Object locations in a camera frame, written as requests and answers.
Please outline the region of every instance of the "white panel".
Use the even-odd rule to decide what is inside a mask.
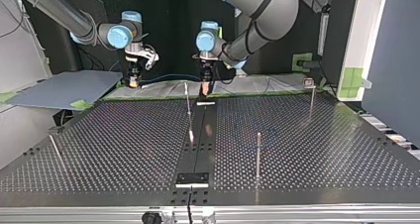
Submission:
[[[13,107],[0,113],[0,169],[47,136],[56,112]]]
[[[358,0],[350,31],[348,47],[343,64],[339,90],[346,67],[362,67],[363,78],[368,78],[373,48],[376,43],[386,0]],[[362,101],[365,90],[360,89],[357,98],[340,98],[341,101]]]
[[[20,21],[18,7],[9,0],[1,0]],[[10,14],[0,6],[0,35],[18,26]],[[25,88],[29,84],[45,79],[44,55],[38,49],[34,37],[19,28],[13,34],[0,38],[0,93]]]

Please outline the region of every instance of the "robotic arm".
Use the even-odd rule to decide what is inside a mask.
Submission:
[[[147,59],[144,66],[150,70],[159,60],[151,47],[144,45],[142,15],[135,11],[122,13],[120,24],[97,25],[88,13],[74,8],[67,0],[28,0],[53,20],[70,31],[72,39],[79,44],[96,46],[98,43],[108,50],[125,49],[130,62],[130,85],[137,87],[140,78],[140,58]]]
[[[249,55],[269,42],[283,38],[296,21],[299,0],[223,0],[250,17],[248,29],[234,42],[218,37],[215,22],[203,22],[196,45],[199,58],[208,67],[222,60],[230,68],[242,68]]]

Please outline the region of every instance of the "perforated metal surface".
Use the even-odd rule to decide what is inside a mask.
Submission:
[[[173,187],[185,101],[100,104],[0,181],[0,192],[144,193]]]
[[[259,190],[420,186],[418,170],[366,132],[349,108],[318,96],[311,112],[310,95],[298,95],[219,99],[214,190],[256,189],[257,133],[262,133]]]

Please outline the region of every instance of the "vertical pin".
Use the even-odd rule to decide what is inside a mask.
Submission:
[[[56,145],[55,138],[53,137],[52,134],[49,134],[49,138],[52,141],[53,149],[55,150],[56,155],[58,156],[58,158],[59,158],[59,160],[61,162],[62,167],[66,171],[66,168],[65,168],[65,165],[64,165],[64,161],[62,160],[61,152],[59,151],[58,146]]]
[[[311,96],[311,114],[312,109],[314,107],[314,101],[315,101],[315,93],[316,93],[316,85],[315,80],[313,78],[305,78],[303,79],[303,87],[305,89],[312,89],[312,96]]]
[[[314,86],[313,88],[312,88],[312,98],[311,98],[311,111],[312,111],[312,109],[313,109],[313,107],[314,107],[314,100],[315,100],[315,89],[316,89],[316,86]]]
[[[194,142],[194,133],[192,132],[192,113],[191,113],[191,108],[190,108],[190,104],[189,104],[189,90],[188,90],[188,83],[184,82],[184,86],[185,86],[185,96],[186,96],[186,107],[187,107],[187,114],[188,114],[188,120],[189,120],[189,140],[191,143]]]
[[[257,134],[257,186],[260,186],[260,162],[261,162],[262,134]]]

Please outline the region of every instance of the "metal rod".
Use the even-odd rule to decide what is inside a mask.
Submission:
[[[316,86],[313,86],[313,88],[312,88],[312,97],[311,97],[311,111],[312,111],[312,108],[314,107],[315,92],[316,92]]]
[[[86,37],[92,32],[91,20],[67,0],[28,1],[78,37]]]
[[[189,104],[189,89],[188,89],[188,83],[184,82],[184,86],[185,86],[185,96],[186,96],[186,107],[187,107],[187,114],[188,114],[188,120],[189,120],[189,140],[191,143],[194,142],[194,133],[192,132],[192,113],[191,113],[191,108],[190,108],[190,104]]]
[[[50,140],[52,141],[53,149],[55,150],[56,154],[61,158],[61,153],[59,152],[58,146],[56,145],[53,135],[49,134],[49,137],[50,137]]]
[[[61,153],[58,149],[58,145],[56,144],[55,139],[53,138],[53,135],[49,134],[49,137],[50,137],[50,140],[52,141],[53,149],[55,150],[56,155],[58,156],[58,159],[61,162],[62,168],[64,169],[65,172],[67,172],[67,169],[65,168],[64,160],[62,159]]]
[[[257,186],[260,185],[261,147],[262,147],[262,134],[257,133]]]

